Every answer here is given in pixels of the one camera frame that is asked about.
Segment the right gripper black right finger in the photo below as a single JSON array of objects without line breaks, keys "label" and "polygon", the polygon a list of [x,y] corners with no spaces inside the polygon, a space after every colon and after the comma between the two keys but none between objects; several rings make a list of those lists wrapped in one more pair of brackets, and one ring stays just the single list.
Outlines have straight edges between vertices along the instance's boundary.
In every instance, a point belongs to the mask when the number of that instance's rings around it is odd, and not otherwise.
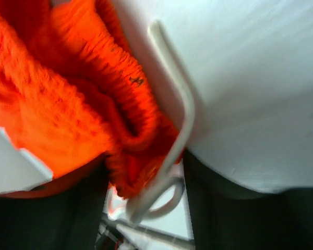
[{"label": "right gripper black right finger", "polygon": [[183,164],[196,249],[313,249],[313,188],[262,194],[188,151]]}]

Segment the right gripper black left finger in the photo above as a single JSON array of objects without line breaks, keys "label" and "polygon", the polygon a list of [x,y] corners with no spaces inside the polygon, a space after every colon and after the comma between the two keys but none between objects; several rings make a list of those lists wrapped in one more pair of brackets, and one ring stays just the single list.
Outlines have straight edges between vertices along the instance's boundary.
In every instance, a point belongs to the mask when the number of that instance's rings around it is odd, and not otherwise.
[{"label": "right gripper black left finger", "polygon": [[0,249],[94,249],[108,183],[99,156],[31,191],[37,198],[0,195]]}]

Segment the orange shorts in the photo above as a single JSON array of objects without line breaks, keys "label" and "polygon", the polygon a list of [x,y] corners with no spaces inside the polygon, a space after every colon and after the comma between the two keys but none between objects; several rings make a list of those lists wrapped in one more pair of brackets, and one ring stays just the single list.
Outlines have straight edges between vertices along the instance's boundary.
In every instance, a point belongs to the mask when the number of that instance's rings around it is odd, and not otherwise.
[{"label": "orange shorts", "polygon": [[184,192],[171,173],[194,100],[161,25],[148,36],[182,99],[180,130],[160,110],[110,1],[0,1],[0,197],[40,198],[98,161],[138,224],[170,213]]}]

